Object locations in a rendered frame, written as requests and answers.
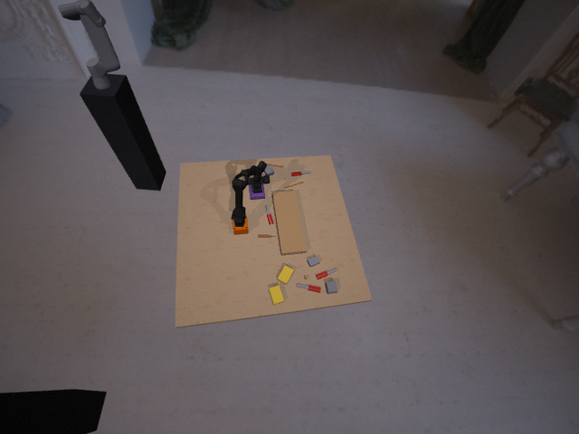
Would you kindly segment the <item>yellow rectangular block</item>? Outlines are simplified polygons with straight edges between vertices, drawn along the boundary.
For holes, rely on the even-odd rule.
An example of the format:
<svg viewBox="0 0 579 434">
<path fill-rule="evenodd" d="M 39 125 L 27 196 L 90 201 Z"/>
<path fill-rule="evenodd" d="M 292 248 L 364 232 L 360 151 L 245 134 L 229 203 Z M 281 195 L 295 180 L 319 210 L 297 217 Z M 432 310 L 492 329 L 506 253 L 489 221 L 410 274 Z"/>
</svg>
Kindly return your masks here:
<svg viewBox="0 0 579 434">
<path fill-rule="evenodd" d="M 287 285 L 292 273 L 293 273 L 294 269 L 291 269 L 287 266 L 284 266 L 282 272 L 280 273 L 279 277 L 278 277 L 278 281 Z"/>
<path fill-rule="evenodd" d="M 281 291 L 280 291 L 280 286 L 269 288 L 269 291 L 271 294 L 271 299 L 272 299 L 273 305 L 284 302 L 284 299 L 283 299 Z"/>
</svg>

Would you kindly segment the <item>tan panel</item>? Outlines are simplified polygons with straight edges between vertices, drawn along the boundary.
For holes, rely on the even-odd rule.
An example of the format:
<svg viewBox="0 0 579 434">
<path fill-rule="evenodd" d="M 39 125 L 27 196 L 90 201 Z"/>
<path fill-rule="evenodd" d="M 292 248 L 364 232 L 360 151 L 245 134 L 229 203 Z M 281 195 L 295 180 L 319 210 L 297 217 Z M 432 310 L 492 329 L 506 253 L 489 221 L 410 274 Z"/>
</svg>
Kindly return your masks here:
<svg viewBox="0 0 579 434">
<path fill-rule="evenodd" d="M 306 253 L 295 191 L 272 193 L 281 256 Z"/>
</svg>

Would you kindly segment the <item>purple square tray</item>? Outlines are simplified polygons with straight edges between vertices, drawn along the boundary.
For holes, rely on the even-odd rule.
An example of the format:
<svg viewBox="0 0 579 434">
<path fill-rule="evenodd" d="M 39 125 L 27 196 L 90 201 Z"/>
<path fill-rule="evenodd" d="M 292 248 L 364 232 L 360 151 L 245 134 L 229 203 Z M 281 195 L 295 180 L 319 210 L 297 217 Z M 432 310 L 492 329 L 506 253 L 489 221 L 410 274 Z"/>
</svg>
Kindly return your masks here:
<svg viewBox="0 0 579 434">
<path fill-rule="evenodd" d="M 262 188 L 262 193 L 253 193 L 252 185 L 249 185 L 251 200 L 265 199 L 265 192 L 264 192 L 263 184 L 261 185 L 261 188 Z"/>
</svg>

